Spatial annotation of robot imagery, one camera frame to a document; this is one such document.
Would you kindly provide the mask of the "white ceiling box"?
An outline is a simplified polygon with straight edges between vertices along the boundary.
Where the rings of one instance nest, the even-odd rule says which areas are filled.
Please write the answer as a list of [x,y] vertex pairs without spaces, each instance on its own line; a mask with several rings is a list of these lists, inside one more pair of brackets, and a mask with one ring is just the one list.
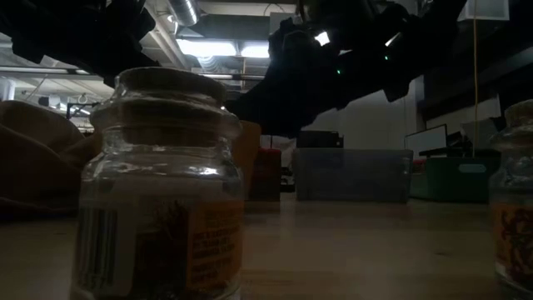
[[458,21],[465,20],[508,21],[509,0],[467,0]]

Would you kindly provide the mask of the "white screen monitor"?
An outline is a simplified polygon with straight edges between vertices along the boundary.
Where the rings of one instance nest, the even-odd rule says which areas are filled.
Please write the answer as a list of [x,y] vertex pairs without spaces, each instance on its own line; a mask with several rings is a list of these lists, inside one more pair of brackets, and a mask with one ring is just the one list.
[[421,152],[446,147],[447,126],[440,125],[424,131],[405,136],[407,150],[412,150],[415,160],[421,158]]

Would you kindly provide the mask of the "beige crumpled cloth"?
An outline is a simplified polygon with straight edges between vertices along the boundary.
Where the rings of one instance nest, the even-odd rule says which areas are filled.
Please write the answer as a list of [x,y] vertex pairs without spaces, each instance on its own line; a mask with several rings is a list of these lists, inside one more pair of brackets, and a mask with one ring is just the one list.
[[78,209],[84,166],[102,149],[65,117],[27,102],[0,102],[0,222]]

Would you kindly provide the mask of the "black box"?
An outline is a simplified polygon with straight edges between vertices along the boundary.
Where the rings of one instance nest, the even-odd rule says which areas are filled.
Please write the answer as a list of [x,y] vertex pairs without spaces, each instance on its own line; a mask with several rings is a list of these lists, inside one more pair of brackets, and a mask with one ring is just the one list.
[[338,132],[301,131],[296,138],[297,148],[344,148],[344,137]]

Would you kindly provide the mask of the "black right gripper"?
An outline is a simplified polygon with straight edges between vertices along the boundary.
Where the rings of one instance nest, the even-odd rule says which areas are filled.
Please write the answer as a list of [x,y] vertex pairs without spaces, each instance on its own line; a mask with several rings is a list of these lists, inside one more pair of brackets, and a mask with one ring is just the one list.
[[282,20],[269,37],[269,55],[266,82],[227,103],[241,121],[259,125],[266,135],[293,138],[313,123],[319,109],[346,106],[335,53],[305,25]]

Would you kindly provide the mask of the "silver ceiling duct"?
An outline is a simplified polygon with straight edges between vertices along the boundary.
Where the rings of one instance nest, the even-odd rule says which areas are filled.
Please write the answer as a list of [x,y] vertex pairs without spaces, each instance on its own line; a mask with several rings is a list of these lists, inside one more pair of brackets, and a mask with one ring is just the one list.
[[190,27],[199,21],[201,12],[196,0],[167,0],[167,2],[172,16],[180,26]]

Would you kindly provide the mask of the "teal plastic bin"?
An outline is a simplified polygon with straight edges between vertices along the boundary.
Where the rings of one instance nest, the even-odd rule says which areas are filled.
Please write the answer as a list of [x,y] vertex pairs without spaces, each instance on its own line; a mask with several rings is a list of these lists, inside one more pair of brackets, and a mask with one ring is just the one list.
[[439,203],[487,203],[499,158],[430,157],[413,162],[411,197]]

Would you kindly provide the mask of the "grey translucent plastic bin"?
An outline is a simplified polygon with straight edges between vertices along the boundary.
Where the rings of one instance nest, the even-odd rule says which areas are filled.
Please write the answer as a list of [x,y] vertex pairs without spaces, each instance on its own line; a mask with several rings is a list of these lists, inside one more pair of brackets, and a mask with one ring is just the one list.
[[298,148],[292,171],[299,201],[406,203],[411,150]]

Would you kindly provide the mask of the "ceiling light panel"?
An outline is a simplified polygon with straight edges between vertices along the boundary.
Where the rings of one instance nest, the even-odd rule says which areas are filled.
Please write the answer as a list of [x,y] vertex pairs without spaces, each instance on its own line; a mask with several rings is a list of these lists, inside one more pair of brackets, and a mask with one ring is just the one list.
[[232,57],[237,55],[234,43],[228,41],[177,39],[177,45],[184,54],[197,58]]
[[244,58],[269,58],[269,46],[267,44],[246,44],[241,50]]

